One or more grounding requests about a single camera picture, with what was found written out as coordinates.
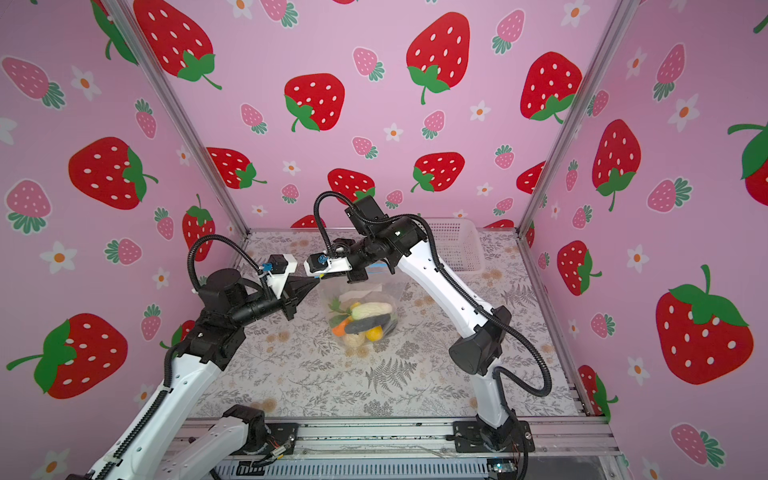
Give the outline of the green leaf toy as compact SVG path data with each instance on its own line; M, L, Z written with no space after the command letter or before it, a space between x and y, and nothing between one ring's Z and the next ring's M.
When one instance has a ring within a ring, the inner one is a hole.
M328 303L328 323L331 328L335 328L338 324L346 320L351 314L351 308L344 306L339 297L333 297Z

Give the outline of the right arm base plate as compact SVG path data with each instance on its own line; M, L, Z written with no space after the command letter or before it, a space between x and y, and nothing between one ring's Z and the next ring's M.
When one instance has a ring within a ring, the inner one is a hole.
M455 421L446 436L458 453L532 453L536 450L530 425L509 420L492 428L480 419Z

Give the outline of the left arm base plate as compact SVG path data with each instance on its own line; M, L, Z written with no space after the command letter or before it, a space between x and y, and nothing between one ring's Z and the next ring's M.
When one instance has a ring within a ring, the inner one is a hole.
M268 422L264 426L249 427L246 442L232 455L268 456L281 449L278 456L292 455L298 437L299 424Z

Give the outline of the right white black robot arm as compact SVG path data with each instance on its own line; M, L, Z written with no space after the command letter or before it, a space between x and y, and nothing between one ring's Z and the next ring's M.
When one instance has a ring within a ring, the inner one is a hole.
M328 198L345 204L345 213L360 240L331 240L320 215L321 204ZM484 446L490 451L502 451L515 440L523 441L525 430L508 405L503 381L509 379L528 394L544 398L553 386L549 367L532 342L512 326L511 312L505 306L493 307L483 301L441 260L429 223L416 214L388 216L370 196L351 201L334 191L318 195L313 217L325 249L309 257L306 271L315 277L344 276L350 283L359 283L367 280L369 266L383 263L390 273L408 275L441 307L460 335L449 355L470 377ZM542 386L527 383L500 364L507 337L519 342L532 356Z

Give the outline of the orange tangerine toy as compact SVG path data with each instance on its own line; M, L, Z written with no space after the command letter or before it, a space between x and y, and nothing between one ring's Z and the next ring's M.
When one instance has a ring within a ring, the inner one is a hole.
M351 322L349 318L341 321L336 327L332 329L332 333L337 337L343 337L346 335L345 328Z

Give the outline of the clear zip top bag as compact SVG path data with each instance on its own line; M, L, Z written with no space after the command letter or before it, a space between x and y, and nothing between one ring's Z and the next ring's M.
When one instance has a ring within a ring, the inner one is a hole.
M345 350L381 352L397 332L406 281L384 266L374 265L366 273L367 279L358 283L349 283L345 274L326 277L320 282L320 301L332 341Z

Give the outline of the beige garlic toy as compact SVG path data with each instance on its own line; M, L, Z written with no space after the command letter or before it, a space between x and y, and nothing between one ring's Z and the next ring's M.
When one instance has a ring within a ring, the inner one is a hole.
M342 337L342 341L347 348L359 348L366 343L366 336L364 333L357 334L345 334Z

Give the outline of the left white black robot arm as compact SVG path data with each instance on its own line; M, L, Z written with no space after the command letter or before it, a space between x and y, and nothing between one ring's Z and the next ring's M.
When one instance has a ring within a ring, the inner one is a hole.
M192 407L222 374L244 342L245 328L274 313L292 319L298 305L319 284L300 276L291 255L273 255L255 268L257 280L238 270L221 269L200 283L197 250L209 241L233 247L247 263L252 258L224 236L210 234L190 247L187 271L204 307L190 333L165 354L163 380L116 444L86 473L88 479L202 479L213 476L226 457L254 454L259 468L269 466L294 445L294 433L277 439L259 409L230 407L204 435L170 460L163 457Z

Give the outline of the white plastic basket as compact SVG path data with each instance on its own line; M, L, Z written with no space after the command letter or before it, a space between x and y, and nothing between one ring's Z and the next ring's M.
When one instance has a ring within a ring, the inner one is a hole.
M485 258L475 225L467 219L427 218L440 258L457 274L481 274Z

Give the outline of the yellow lemon toy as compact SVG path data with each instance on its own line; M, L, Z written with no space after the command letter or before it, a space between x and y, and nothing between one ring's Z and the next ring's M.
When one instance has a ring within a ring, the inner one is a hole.
M370 342L378 342L384 336L383 328L381 326L374 327L365 333L365 337Z

